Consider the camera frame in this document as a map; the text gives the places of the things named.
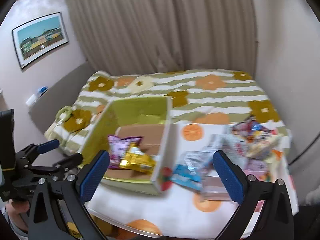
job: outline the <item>framed picture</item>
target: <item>framed picture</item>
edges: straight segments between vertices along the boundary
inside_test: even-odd
[[[12,30],[12,37],[21,69],[69,41],[61,12],[20,25]]]

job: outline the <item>bedspread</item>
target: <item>bedspread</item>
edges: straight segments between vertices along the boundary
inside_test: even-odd
[[[245,72],[220,69],[119,77],[98,71],[82,87],[73,104],[73,108],[92,113],[90,124],[69,133],[62,124],[54,123],[45,135],[47,139],[58,139],[66,153],[79,152],[97,115],[109,101],[151,95],[172,97],[174,123],[233,124],[254,114],[268,128],[278,128],[283,135],[281,147],[285,153],[289,151],[285,125],[263,89]]]

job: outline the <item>blue object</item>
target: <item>blue object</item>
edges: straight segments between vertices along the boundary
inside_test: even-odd
[[[189,187],[195,190],[202,190],[201,177],[196,172],[194,174],[190,173],[187,166],[178,164],[170,180],[176,184],[184,187]]]
[[[241,204],[244,198],[244,188],[241,181],[218,151],[214,153],[212,160],[213,166],[223,182],[231,200]]]
[[[50,152],[53,149],[56,149],[59,147],[59,141],[58,140],[52,140],[43,144],[39,144],[37,147],[37,152],[39,154],[44,154],[46,152]]]
[[[47,90],[48,90],[48,87],[40,88],[40,89],[38,90],[38,94],[37,94],[38,98],[39,98],[40,96],[42,96]]]
[[[262,125],[261,124],[255,124],[253,127],[252,127],[252,130],[253,131],[260,131],[262,129]]]
[[[104,173],[109,167],[109,163],[109,153],[107,151],[103,151],[80,185],[79,195],[82,204],[91,200]]]

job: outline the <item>human hand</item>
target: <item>human hand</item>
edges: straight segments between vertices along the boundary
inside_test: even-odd
[[[5,205],[10,220],[21,230],[28,231],[28,225],[23,221],[20,214],[26,213],[30,209],[28,201],[16,201],[10,199]]]

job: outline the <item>striped bedspread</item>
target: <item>striped bedspread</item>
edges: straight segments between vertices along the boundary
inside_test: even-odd
[[[82,87],[73,104],[73,108],[92,113],[90,124],[74,133],[66,131],[63,125],[53,124],[45,135],[47,139],[58,139],[65,152],[74,153],[84,144],[96,124],[96,116],[109,101],[150,95],[172,96],[172,122],[233,124],[254,114],[257,121],[268,128],[278,128],[283,135],[281,149],[285,153],[290,148],[284,123],[263,89],[247,73],[229,70],[187,70],[119,77],[98,71]]]

